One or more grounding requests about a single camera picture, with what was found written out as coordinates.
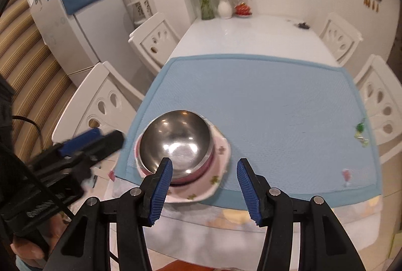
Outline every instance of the metal screw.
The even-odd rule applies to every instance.
[[[86,204],[88,204],[89,206],[93,206],[96,203],[98,203],[98,199],[96,197],[90,197],[86,200]]]
[[[314,202],[321,205],[324,203],[324,199],[321,196],[314,196]]]
[[[130,195],[131,196],[138,196],[139,194],[141,194],[142,190],[139,187],[133,188],[132,190],[130,190]]]
[[[280,189],[278,189],[278,188],[270,188],[269,189],[269,193],[272,195],[272,196],[278,196],[280,193],[281,193],[281,191],[280,191]]]

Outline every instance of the white chair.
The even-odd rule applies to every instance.
[[[143,98],[109,62],[98,63],[66,106],[52,140],[60,143],[90,128],[127,134]]]
[[[156,76],[179,40],[165,15],[158,12],[133,31],[128,42],[142,63]]]
[[[361,33],[335,12],[328,15],[320,38],[341,66],[345,65],[363,41]]]
[[[385,61],[371,55],[354,79],[360,88],[377,145],[402,134],[402,85]],[[380,157],[381,163],[402,151],[402,142]]]

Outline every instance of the vase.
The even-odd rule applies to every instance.
[[[211,0],[200,0],[201,19],[210,20],[215,18],[214,10],[212,9]]]
[[[229,0],[219,0],[218,14],[222,19],[232,18],[233,9]]]

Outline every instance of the dining table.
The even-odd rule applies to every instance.
[[[155,225],[144,229],[148,248],[198,265],[256,270],[267,229],[248,214],[236,180],[239,158],[291,197],[322,196],[357,250],[375,242],[381,174],[369,122],[370,145],[354,137],[364,105],[347,71],[301,22],[271,15],[197,19],[180,40],[132,121],[105,197],[140,185],[134,142],[170,110],[208,118],[232,156],[214,196],[165,204]],[[291,270],[299,250],[295,223]]]

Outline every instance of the bowl rim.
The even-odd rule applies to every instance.
[[[198,171],[202,166],[204,166],[204,164],[210,159],[210,157],[212,156],[212,154],[213,154],[213,152],[214,152],[214,138],[212,137],[212,131],[211,131],[211,125],[212,125],[212,123],[211,123],[208,119],[206,119],[204,116],[202,116],[201,114],[196,113],[196,112],[194,112],[194,111],[189,111],[189,110],[172,110],[172,111],[165,112],[165,113],[161,114],[160,116],[158,116],[158,117],[152,119],[152,121],[150,121],[150,122],[147,124],[147,126],[146,126],[145,129],[144,129],[144,131],[138,136],[138,137],[141,136],[141,138],[140,138],[140,140],[139,140],[139,143],[138,143],[138,161],[140,162],[142,168],[144,168],[145,170],[147,170],[149,173],[153,174],[153,172],[150,171],[150,170],[145,166],[145,164],[142,162],[142,159],[141,159],[141,154],[140,154],[140,150],[139,150],[139,149],[140,149],[140,147],[141,147],[142,136],[144,135],[144,133],[146,132],[146,130],[148,129],[148,127],[149,127],[156,119],[158,119],[158,118],[160,118],[160,117],[166,115],[167,113],[171,113],[171,112],[175,112],[175,111],[189,112],[189,113],[193,113],[193,114],[197,115],[198,117],[200,117],[200,118],[206,123],[206,125],[207,125],[207,127],[208,127],[208,131],[209,131],[209,133],[210,133],[210,144],[209,144],[209,146],[208,146],[208,149],[207,149],[206,154],[204,155],[204,157],[202,158],[202,160],[201,160],[194,168],[191,169],[191,173],[190,173],[190,174],[187,174],[187,175],[184,175],[184,176],[182,176],[182,175],[180,175],[180,176],[173,176],[173,177],[172,177],[172,180],[184,179],[184,178],[186,178],[187,176],[190,176],[190,175],[194,174],[194,173],[195,173],[196,171]]]

